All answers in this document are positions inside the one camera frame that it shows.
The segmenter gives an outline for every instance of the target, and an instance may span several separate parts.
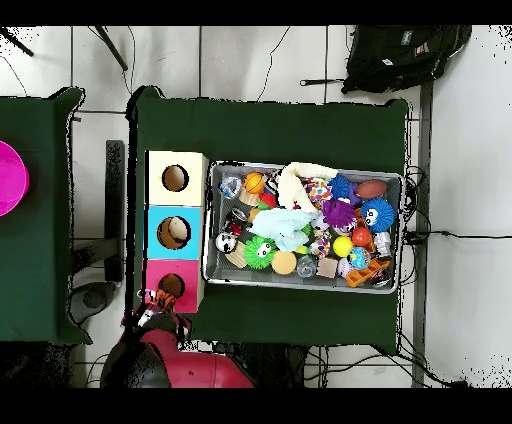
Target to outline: stacked boxes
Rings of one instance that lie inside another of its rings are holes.
[[[146,289],[174,274],[185,285],[178,313],[197,312],[203,298],[201,251],[208,161],[201,153],[148,152]]]

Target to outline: light blue plush toy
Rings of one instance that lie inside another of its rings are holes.
[[[307,243],[309,237],[301,229],[315,219],[319,212],[303,212],[300,209],[274,208],[261,211],[256,215],[252,227],[248,229],[253,234],[270,238],[283,252],[293,252]]]

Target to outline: black stand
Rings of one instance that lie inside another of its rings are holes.
[[[7,41],[10,41],[16,47],[18,47],[23,53],[28,54],[30,57],[34,56],[32,50],[25,47],[13,34],[9,32],[7,27],[0,27],[0,35],[2,35]]]

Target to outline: pink box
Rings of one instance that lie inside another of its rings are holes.
[[[148,259],[146,289],[156,290],[158,282],[167,274],[176,274],[185,282],[183,296],[176,299],[177,313],[195,313],[203,299],[204,281],[199,261]]]

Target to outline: green tablecloth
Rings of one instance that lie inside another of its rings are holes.
[[[141,87],[129,114],[138,127],[136,290],[145,150],[201,152],[210,160],[307,161],[403,175],[403,100],[388,106],[238,103],[163,99],[155,87]],[[376,344],[394,353],[396,312],[397,292],[370,295],[207,284],[199,312],[189,318],[194,338],[200,340]]]
[[[83,93],[0,98],[0,140],[23,159],[30,187],[0,217],[0,341],[88,342],[66,313],[71,266],[68,119]]]

